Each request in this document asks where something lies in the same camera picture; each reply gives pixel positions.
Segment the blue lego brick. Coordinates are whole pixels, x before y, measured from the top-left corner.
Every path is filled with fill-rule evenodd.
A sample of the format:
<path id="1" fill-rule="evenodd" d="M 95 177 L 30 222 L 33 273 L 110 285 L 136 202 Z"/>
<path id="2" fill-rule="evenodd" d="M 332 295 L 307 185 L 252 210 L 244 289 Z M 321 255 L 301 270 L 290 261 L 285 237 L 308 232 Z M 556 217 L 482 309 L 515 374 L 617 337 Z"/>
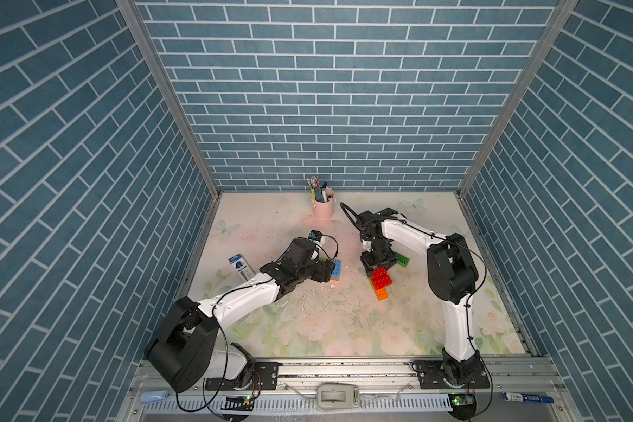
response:
<path id="1" fill-rule="evenodd" d="M 335 268 L 332 271 L 331 281 L 339 281 L 340 280 L 340 275 L 341 275 L 342 263 L 341 263 L 340 260 L 334 260 L 333 263 L 335 265 Z"/>

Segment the green lego brick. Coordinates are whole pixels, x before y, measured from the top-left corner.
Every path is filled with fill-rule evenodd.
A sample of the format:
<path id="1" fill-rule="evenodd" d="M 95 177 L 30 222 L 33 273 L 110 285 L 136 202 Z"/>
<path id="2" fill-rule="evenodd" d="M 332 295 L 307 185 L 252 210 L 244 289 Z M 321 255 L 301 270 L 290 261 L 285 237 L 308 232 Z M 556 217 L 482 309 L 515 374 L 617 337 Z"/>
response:
<path id="1" fill-rule="evenodd" d="M 409 258 L 407 258 L 406 256 L 404 256 L 404 255 L 402 255 L 402 254 L 400 254 L 400 253 L 397 253 L 397 254 L 396 254 L 396 259 L 397 259 L 397 263 L 398 263 L 401 267 L 407 267 L 407 266 L 408 266 L 408 264 L 409 264 L 409 262 L 410 262 L 410 259 L 409 259 Z"/>

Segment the red lego brick bottom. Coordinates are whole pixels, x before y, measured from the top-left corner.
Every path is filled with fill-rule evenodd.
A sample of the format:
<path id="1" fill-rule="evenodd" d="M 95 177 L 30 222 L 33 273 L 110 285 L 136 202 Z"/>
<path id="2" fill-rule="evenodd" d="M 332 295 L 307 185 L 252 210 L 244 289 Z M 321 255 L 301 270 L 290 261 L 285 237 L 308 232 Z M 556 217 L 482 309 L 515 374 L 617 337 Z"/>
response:
<path id="1" fill-rule="evenodd" d="M 372 274 L 370 276 L 370 279 L 372 281 L 375 281 L 375 280 L 384 279 L 384 278 L 388 278 L 388 277 L 389 277 L 389 275 L 388 275 L 388 272 L 387 272 L 387 270 L 385 268 L 377 268 L 377 269 L 374 270 L 374 272 L 372 272 Z"/>

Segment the red lego brick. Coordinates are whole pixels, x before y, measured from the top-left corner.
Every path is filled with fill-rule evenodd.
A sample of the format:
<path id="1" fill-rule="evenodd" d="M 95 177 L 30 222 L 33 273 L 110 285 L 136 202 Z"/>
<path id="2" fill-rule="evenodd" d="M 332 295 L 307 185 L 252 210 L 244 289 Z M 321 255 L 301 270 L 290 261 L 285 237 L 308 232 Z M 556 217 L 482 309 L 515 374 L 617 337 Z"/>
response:
<path id="1" fill-rule="evenodd" d="M 388 277 L 389 277 L 389 275 L 388 275 L 388 272 L 387 272 L 387 270 L 385 268 L 377 268 L 377 269 L 374 270 L 374 272 L 372 272 L 372 274 L 370 276 L 370 279 L 372 281 L 375 281 L 375 280 L 384 279 L 384 278 L 388 278 Z"/>
<path id="2" fill-rule="evenodd" d="M 392 284 L 392 279 L 390 279 L 390 276 L 383 274 L 373 277 L 371 279 L 371 282 L 374 290 L 377 291 L 390 286 Z"/>

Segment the red lego brick top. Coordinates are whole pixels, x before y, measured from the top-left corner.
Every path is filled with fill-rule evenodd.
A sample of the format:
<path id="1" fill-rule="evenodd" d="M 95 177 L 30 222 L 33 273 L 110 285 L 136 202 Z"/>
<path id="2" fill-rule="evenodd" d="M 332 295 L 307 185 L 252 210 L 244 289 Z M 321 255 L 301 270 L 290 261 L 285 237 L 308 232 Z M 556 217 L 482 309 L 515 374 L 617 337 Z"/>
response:
<path id="1" fill-rule="evenodd" d="M 373 277 L 371 279 L 371 282 L 374 290 L 377 291 L 390 286 L 392 284 L 392 279 L 390 279 L 390 276 L 383 274 Z"/>

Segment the orange lego brick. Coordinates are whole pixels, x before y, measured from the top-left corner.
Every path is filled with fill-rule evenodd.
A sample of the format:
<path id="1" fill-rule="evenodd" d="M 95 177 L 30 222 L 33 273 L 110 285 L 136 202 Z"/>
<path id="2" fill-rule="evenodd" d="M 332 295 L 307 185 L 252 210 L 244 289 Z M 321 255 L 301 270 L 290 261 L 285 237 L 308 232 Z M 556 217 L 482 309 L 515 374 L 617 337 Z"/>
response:
<path id="1" fill-rule="evenodd" d="M 389 297 L 385 288 L 380 288 L 376 290 L 376 297 L 379 301 L 383 301 Z"/>

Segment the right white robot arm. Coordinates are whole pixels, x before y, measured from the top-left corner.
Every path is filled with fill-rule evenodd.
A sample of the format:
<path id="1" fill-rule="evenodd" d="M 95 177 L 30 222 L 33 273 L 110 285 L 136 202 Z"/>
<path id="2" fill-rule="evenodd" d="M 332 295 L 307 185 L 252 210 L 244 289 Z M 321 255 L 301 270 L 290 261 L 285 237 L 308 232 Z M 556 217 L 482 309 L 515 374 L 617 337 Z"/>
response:
<path id="1" fill-rule="evenodd" d="M 469 383 L 482 359 L 471 334 L 471 298 L 478 291 L 479 274 L 473 260 L 475 253 L 464 237 L 457 233 L 437 234 L 409 222 L 394 209 L 365 211 L 347 219 L 360 233 L 360 261 L 369 277 L 397 264 L 397 255 L 391 248 L 394 242 L 426 258 L 428 286 L 442 301 L 446 327 L 443 379 L 454 388 Z"/>

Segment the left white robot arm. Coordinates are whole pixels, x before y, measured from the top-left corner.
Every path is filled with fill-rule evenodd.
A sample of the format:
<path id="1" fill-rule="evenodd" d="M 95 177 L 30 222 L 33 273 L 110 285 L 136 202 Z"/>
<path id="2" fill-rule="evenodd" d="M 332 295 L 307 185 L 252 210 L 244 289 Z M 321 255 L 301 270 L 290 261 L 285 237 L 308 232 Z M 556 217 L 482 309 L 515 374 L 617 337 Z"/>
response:
<path id="1" fill-rule="evenodd" d="M 253 374 L 255 358 L 227 339 L 218 344 L 218 338 L 304 281 L 329 282 L 336 265 L 323 247 L 326 238 L 331 236 L 311 230 L 307 237 L 294 238 L 277 260 L 260 267 L 240 286 L 198 301 L 184 296 L 174 302 L 146 347 L 149 363 L 177 393 L 202 378 L 228 383 L 232 389 L 248 387 L 258 379 Z"/>

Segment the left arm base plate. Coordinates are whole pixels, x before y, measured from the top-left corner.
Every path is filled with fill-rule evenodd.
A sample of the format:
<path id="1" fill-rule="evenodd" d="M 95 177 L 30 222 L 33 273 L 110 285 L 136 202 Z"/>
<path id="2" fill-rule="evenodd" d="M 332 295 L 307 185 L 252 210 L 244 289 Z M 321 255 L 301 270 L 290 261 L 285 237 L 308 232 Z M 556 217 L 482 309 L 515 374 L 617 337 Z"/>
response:
<path id="1" fill-rule="evenodd" d="M 247 363 L 235 378 L 207 378 L 204 389 L 215 392 L 244 390 L 276 390 L 279 362 Z"/>

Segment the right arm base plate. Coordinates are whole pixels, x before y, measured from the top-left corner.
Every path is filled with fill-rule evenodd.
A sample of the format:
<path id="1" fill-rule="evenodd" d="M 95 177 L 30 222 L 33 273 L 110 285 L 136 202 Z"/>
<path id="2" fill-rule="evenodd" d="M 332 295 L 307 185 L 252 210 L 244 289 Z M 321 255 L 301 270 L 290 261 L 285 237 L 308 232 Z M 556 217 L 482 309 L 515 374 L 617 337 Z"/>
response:
<path id="1" fill-rule="evenodd" d="M 490 376 L 480 360 L 466 364 L 440 360 L 414 360 L 411 369 L 416 373 L 422 390 L 478 390 L 491 386 Z"/>

